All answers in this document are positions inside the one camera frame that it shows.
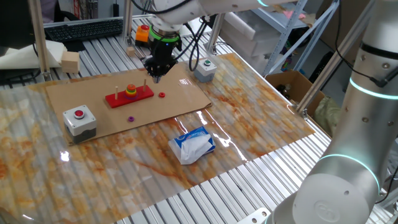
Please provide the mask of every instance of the keyboard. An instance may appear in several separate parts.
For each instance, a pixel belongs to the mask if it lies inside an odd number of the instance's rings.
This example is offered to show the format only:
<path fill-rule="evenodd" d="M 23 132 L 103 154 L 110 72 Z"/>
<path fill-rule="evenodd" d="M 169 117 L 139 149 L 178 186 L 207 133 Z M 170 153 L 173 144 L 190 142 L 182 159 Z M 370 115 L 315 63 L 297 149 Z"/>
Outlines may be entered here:
<path fill-rule="evenodd" d="M 123 20 L 91 22 L 77 25 L 63 25 L 48 27 L 44 31 L 48 39 L 56 42 L 68 42 L 73 40 L 88 40 L 121 34 Z"/>

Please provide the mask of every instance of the red button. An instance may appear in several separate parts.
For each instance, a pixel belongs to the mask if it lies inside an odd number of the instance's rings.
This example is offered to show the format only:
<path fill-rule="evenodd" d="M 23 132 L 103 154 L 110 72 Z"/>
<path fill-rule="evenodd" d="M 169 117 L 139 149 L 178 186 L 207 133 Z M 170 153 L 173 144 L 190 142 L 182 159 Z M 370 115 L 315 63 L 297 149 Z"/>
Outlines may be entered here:
<path fill-rule="evenodd" d="M 148 25 L 142 25 L 142 26 L 141 26 L 141 29 L 143 29 L 143 30 L 149 30 L 149 26 L 148 26 Z"/>
<path fill-rule="evenodd" d="M 77 117 L 83 116 L 84 112 L 82 112 L 81 110 L 75 111 L 75 115 Z"/>

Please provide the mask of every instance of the cardboard sheet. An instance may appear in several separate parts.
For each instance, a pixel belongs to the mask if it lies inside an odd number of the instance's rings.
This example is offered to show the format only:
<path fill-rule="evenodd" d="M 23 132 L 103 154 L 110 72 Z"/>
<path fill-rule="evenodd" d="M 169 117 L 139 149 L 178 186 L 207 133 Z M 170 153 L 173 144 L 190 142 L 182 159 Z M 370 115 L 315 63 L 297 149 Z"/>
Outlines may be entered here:
<path fill-rule="evenodd" d="M 119 87 L 119 91 L 130 83 L 142 86 L 144 79 L 147 79 L 147 85 L 155 93 L 154 97 L 110 108 L 105 96 L 114 93 L 116 86 Z M 166 97 L 160 98 L 160 92 L 164 92 Z M 97 135 L 92 139 L 211 106 L 211 101 L 196 83 L 189 79 L 181 65 L 174 66 L 158 84 L 153 83 L 146 71 L 132 70 L 111 77 L 49 86 L 47 93 L 61 127 L 64 111 L 87 105 L 98 123 Z M 127 120 L 129 116 L 134 117 L 134 122 Z M 72 140 L 65 130 L 63 135 L 67 143 L 72 145 Z"/>

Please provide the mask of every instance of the teal light ring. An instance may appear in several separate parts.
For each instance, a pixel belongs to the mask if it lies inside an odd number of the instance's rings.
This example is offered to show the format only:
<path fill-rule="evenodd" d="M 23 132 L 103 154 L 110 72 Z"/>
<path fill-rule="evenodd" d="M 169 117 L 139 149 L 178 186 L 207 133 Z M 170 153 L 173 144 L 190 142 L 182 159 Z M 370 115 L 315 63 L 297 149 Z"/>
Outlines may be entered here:
<path fill-rule="evenodd" d="M 354 158 L 352 158 L 352 157 L 350 157 L 350 156 L 341 155 L 341 154 L 327 155 L 327 156 L 324 156 L 324 157 L 320 158 L 319 161 L 321 161 L 322 159 L 325 159 L 325 158 L 327 158 L 327 157 L 332 157 L 332 156 L 344 157 L 344 158 L 351 159 L 352 161 L 355 161 L 355 162 L 361 164 L 363 167 L 365 167 L 365 168 L 372 174 L 372 176 L 374 177 L 374 180 L 375 180 L 376 183 L 377 183 L 377 187 L 378 187 L 379 192 L 380 192 L 380 184 L 379 184 L 379 181 L 377 180 L 376 175 L 374 175 L 374 173 L 370 170 L 370 168 L 369 168 L 367 165 L 365 165 L 363 162 L 361 162 L 361 161 L 359 161 L 359 160 L 357 160 L 357 159 L 354 159 Z"/>
<path fill-rule="evenodd" d="M 365 89 L 365 88 L 363 88 L 363 87 L 360 87 L 358 84 L 356 84 L 356 83 L 353 81 L 352 78 L 349 79 L 349 82 L 350 82 L 351 85 L 352 85 L 353 87 L 355 87 L 357 90 L 359 90 L 359 91 L 361 91 L 361 92 L 364 92 L 364 93 L 366 93 L 366 94 L 368 94 L 368 95 L 375 96 L 375 97 L 378 97 L 378 98 L 387 99 L 387 100 L 398 100 L 398 96 L 392 96 L 392 95 L 385 95 L 385 94 L 375 93 L 375 92 L 372 92 L 372 91 L 370 91 L 370 90 L 367 90 L 367 89 Z"/>
<path fill-rule="evenodd" d="M 262 5 L 262 6 L 264 6 L 264 7 L 268 7 L 268 5 L 265 4 L 262 0 L 257 0 L 257 1 L 259 1 L 260 5 Z"/>

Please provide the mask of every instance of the red wooden base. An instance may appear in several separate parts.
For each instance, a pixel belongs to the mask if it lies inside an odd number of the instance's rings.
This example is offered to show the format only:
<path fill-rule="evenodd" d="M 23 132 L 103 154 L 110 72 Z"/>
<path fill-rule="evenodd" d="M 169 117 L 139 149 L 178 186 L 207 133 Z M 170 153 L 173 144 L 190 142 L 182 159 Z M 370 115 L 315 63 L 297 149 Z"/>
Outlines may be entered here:
<path fill-rule="evenodd" d="M 136 88 L 137 90 L 137 98 L 130 100 L 126 98 L 126 95 L 124 94 L 125 90 L 121 91 L 118 93 L 118 99 L 114 99 L 114 94 L 110 94 L 108 96 L 105 96 L 105 100 L 108 102 L 111 108 L 117 108 L 119 106 L 124 106 L 129 103 L 137 102 L 139 100 L 144 100 L 149 97 L 154 96 L 154 92 L 147 86 L 145 91 L 143 91 L 144 86 L 139 86 Z"/>

